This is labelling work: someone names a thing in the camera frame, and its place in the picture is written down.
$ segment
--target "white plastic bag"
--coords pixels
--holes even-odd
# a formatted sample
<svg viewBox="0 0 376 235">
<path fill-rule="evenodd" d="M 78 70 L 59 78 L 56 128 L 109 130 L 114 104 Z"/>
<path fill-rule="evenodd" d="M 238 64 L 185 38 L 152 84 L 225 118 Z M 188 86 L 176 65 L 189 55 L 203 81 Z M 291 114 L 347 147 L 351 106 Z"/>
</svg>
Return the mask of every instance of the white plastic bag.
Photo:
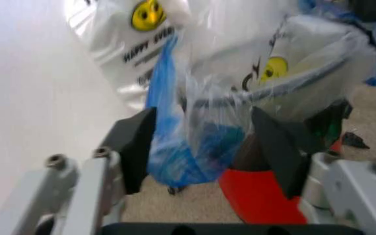
<svg viewBox="0 0 376 235">
<path fill-rule="evenodd" d="M 70 9 L 70 26 L 119 98 L 142 110 L 160 50 L 175 32 L 165 10 L 156 0 L 99 0 Z"/>
</svg>

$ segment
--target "smiley face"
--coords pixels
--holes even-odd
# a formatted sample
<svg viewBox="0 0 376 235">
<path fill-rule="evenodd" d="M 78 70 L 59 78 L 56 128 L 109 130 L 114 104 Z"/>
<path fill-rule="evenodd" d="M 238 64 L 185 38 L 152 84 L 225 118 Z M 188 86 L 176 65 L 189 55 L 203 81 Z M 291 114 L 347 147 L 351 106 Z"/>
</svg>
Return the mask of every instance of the smiley face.
<svg viewBox="0 0 376 235">
<path fill-rule="evenodd" d="M 282 77 L 287 71 L 288 65 L 284 58 L 278 56 L 271 57 L 266 64 L 260 83 L 266 83 L 267 81 Z"/>
<path fill-rule="evenodd" d="M 131 25 L 139 31 L 156 29 L 166 19 L 166 13 L 156 0 L 145 0 L 133 11 Z"/>
</svg>

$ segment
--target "yellow smiley face print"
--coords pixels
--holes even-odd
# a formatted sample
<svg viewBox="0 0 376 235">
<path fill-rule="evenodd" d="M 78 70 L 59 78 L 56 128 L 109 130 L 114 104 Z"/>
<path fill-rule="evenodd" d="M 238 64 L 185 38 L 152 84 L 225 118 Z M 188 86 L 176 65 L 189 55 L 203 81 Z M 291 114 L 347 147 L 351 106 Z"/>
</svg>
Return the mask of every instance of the yellow smiley face print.
<svg viewBox="0 0 376 235">
<path fill-rule="evenodd" d="M 139 31 L 156 29 L 166 19 L 166 13 L 156 0 L 145 0 L 133 11 L 131 25 Z"/>
</svg>

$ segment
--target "red object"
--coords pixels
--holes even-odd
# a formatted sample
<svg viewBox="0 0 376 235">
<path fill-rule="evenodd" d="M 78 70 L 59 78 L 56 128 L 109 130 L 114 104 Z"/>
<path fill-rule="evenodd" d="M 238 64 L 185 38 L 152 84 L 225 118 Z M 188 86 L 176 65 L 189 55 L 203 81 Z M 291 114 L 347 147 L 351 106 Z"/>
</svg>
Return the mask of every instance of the red object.
<svg viewBox="0 0 376 235">
<path fill-rule="evenodd" d="M 340 138 L 335 142 L 333 143 L 333 145 L 330 147 L 331 150 L 337 152 L 337 153 L 341 153 L 342 151 L 342 136 L 340 136 Z"/>
<path fill-rule="evenodd" d="M 228 169 L 219 180 L 236 214 L 250 224 L 306 224 L 298 210 L 300 198 L 284 197 L 272 171 Z"/>
</svg>

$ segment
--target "blue plastic bag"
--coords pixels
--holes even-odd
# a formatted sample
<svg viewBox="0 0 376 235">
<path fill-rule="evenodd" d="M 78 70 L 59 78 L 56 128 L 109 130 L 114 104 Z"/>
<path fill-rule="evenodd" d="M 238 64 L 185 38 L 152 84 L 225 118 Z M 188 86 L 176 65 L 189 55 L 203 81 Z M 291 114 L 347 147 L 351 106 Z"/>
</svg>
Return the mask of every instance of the blue plastic bag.
<svg viewBox="0 0 376 235">
<path fill-rule="evenodd" d="M 172 59 L 176 41 L 175 36 L 165 44 L 147 95 L 146 106 L 157 107 L 147 170 L 160 183 L 182 187 L 216 180 L 232 162 L 245 134 L 240 127 L 207 121 L 187 130 L 192 126 L 186 124 Z M 192 132 L 195 144 L 187 136 Z"/>
</svg>

